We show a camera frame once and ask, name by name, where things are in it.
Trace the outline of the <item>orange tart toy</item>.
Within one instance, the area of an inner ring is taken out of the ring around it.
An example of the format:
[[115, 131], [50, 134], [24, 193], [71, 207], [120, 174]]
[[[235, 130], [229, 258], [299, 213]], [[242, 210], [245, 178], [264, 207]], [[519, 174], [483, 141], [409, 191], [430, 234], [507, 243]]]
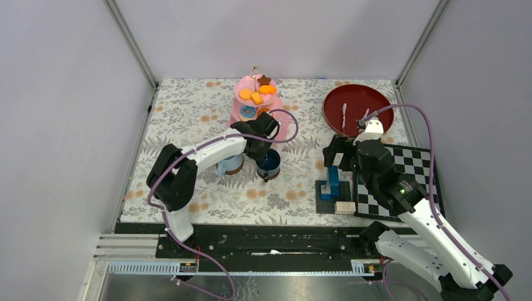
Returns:
[[260, 110], [257, 111], [257, 117], [259, 117], [263, 113], [268, 113], [268, 112], [270, 112], [269, 108], [267, 107], [261, 108]]

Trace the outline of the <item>blue frosted donut toy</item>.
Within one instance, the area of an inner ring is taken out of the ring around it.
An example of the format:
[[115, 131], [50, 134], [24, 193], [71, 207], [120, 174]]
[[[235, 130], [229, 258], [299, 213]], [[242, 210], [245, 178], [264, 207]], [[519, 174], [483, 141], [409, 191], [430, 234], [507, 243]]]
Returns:
[[240, 107], [238, 116], [241, 121], [250, 121], [257, 118], [257, 109], [248, 105], [243, 105]]

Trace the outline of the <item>yellow square biscuit toy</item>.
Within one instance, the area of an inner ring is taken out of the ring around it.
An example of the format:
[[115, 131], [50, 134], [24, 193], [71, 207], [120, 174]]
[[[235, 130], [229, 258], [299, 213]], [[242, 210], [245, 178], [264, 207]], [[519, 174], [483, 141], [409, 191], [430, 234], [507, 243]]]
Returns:
[[253, 92], [250, 94], [250, 99], [252, 100], [252, 102], [255, 104], [255, 105], [261, 105], [264, 103], [264, 100], [261, 96], [261, 94], [259, 94], [258, 92]]

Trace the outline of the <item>pink three-tier cake stand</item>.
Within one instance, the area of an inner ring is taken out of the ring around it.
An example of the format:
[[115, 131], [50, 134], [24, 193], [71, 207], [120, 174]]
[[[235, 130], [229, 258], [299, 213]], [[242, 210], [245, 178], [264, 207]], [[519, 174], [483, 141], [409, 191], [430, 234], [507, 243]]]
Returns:
[[268, 113], [271, 113], [272, 110], [274, 111], [272, 113], [272, 116], [276, 120], [278, 120], [279, 126], [280, 126], [279, 133], [277, 134], [275, 140], [284, 140], [287, 138], [288, 128], [289, 128], [291, 118], [287, 114], [279, 112], [279, 110], [283, 108], [284, 104], [281, 98], [279, 97], [279, 89], [277, 88], [277, 84], [275, 80], [271, 78], [272, 80], [270, 82], [270, 85], [275, 86], [277, 88], [277, 93], [275, 95], [261, 95], [264, 100], [264, 103], [261, 105], [255, 105], [251, 99], [242, 100], [239, 97], [239, 91], [244, 88], [247, 88], [247, 89], [252, 90], [253, 92], [259, 93], [258, 90], [260, 86], [257, 82], [257, 78], [260, 78], [262, 75], [263, 74], [260, 74], [258, 72], [258, 68], [255, 66], [253, 67], [249, 75], [242, 77], [240, 81], [235, 85], [234, 87], [235, 97], [233, 99], [233, 105], [231, 108], [230, 119], [228, 121], [228, 125], [231, 126], [235, 122], [241, 121], [238, 116], [238, 113], [239, 113], [240, 107], [243, 105], [255, 107], [257, 111], [260, 110], [261, 108], [267, 107], [270, 109], [270, 112]]

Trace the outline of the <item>orange round cookie toy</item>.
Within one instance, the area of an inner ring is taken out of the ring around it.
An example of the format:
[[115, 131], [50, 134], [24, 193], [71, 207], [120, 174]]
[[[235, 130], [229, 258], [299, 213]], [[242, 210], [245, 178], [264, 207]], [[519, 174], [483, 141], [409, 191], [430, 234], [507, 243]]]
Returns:
[[250, 89], [247, 89], [247, 88], [241, 89], [241, 90], [239, 91], [239, 97], [240, 97], [242, 100], [250, 100], [252, 94], [253, 94], [253, 91], [250, 90]]

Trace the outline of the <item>dark blue mug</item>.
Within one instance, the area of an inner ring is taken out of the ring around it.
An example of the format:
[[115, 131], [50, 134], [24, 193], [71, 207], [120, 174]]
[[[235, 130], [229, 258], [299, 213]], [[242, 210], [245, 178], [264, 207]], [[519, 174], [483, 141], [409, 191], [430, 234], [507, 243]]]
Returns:
[[280, 154], [275, 149], [269, 149], [264, 160], [255, 162], [256, 171], [280, 171], [280, 163]]

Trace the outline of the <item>brown star cookie toy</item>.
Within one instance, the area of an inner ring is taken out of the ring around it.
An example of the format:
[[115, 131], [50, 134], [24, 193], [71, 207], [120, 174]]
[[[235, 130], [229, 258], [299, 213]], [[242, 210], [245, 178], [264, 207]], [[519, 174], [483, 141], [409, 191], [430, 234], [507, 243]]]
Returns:
[[262, 75], [260, 78], [257, 78], [257, 82], [260, 87], [270, 85], [271, 80], [272, 79], [266, 75]]

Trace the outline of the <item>light blue mug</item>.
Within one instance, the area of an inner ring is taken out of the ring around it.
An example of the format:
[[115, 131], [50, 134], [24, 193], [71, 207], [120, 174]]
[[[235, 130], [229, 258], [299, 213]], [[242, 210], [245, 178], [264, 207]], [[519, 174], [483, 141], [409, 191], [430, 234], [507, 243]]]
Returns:
[[216, 173], [219, 177], [225, 175], [225, 171], [230, 171], [236, 169], [243, 162], [243, 154], [230, 156], [216, 165]]

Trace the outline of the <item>orange yellow fish pastry toy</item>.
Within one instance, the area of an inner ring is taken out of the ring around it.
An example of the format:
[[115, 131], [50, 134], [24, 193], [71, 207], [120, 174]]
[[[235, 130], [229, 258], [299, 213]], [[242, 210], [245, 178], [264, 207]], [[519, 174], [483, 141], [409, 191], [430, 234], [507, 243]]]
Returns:
[[277, 88], [272, 85], [261, 85], [258, 91], [261, 95], [275, 95], [277, 93]]

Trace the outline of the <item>dark brown wooden coaster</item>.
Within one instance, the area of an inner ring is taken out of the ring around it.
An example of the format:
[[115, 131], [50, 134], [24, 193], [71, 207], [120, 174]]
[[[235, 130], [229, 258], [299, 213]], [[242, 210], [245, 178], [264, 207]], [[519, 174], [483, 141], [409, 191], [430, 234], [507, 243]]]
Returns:
[[280, 171], [265, 171], [261, 173], [260, 171], [257, 171], [257, 174], [259, 178], [263, 179], [265, 182], [271, 181], [278, 177], [280, 174]]

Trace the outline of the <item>light brown wooden coaster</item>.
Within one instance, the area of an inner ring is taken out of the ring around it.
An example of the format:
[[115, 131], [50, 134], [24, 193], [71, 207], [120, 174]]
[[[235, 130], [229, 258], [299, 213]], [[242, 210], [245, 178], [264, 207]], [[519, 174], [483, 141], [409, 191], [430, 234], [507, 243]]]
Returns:
[[243, 165], [244, 163], [242, 162], [236, 169], [234, 170], [230, 170], [230, 171], [225, 171], [225, 175], [232, 175], [232, 174], [236, 174], [238, 172], [240, 172], [243, 168]]

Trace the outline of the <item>dark red round tray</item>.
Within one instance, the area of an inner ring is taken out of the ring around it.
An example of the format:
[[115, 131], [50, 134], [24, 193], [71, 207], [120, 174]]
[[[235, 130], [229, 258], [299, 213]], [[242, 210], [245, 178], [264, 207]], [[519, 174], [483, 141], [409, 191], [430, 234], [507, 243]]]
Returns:
[[[348, 104], [345, 131], [341, 129], [343, 103]], [[337, 87], [328, 93], [322, 105], [322, 112], [326, 123], [335, 132], [356, 137], [359, 134], [357, 121], [362, 118], [367, 108], [370, 114], [390, 104], [391, 102], [383, 94], [373, 88], [349, 84]]]

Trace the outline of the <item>white building block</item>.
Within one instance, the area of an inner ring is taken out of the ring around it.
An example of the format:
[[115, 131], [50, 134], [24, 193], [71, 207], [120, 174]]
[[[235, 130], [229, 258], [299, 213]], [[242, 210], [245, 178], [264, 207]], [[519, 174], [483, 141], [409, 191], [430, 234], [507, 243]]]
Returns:
[[353, 215], [356, 212], [356, 203], [350, 201], [336, 201], [334, 214]]

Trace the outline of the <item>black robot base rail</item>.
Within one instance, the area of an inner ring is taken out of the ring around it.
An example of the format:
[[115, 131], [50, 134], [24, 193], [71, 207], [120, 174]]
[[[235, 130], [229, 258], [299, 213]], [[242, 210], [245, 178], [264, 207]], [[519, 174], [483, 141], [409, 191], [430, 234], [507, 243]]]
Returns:
[[372, 265], [381, 255], [362, 227], [197, 224], [184, 243], [238, 272], [348, 272], [353, 260]]

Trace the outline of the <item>aluminium frame post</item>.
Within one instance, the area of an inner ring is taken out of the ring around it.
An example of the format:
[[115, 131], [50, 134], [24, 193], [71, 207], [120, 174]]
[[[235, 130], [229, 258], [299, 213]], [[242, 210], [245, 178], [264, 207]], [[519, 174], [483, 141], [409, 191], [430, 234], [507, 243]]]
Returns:
[[103, 2], [106, 5], [107, 9], [109, 10], [109, 13], [112, 19], [114, 20], [115, 25], [117, 26], [117, 29], [120, 31], [128, 49], [132, 53], [132, 56], [135, 59], [147, 83], [152, 89], [156, 90], [158, 88], [158, 80], [156, 79], [156, 76], [151, 70], [151, 67], [148, 64], [148, 61], [146, 60], [144, 54], [142, 53], [142, 50], [139, 44], [134, 38], [134, 35], [131, 29], [129, 28], [129, 25], [127, 24], [127, 21], [124, 15], [122, 14], [120, 10], [117, 1], [103, 0]]
[[407, 62], [403, 66], [399, 76], [397, 77], [395, 81], [395, 85], [397, 87], [402, 86], [407, 80], [412, 68], [414, 67], [418, 57], [421, 55], [421, 52], [425, 48], [425, 45], [427, 44], [429, 38], [431, 37], [434, 29], [436, 28], [440, 18], [444, 14], [444, 11], [446, 10], [449, 3], [450, 3], [450, 0], [439, 0], [438, 1], [419, 39], [417, 40], [412, 52], [410, 53], [410, 56], [408, 57]]

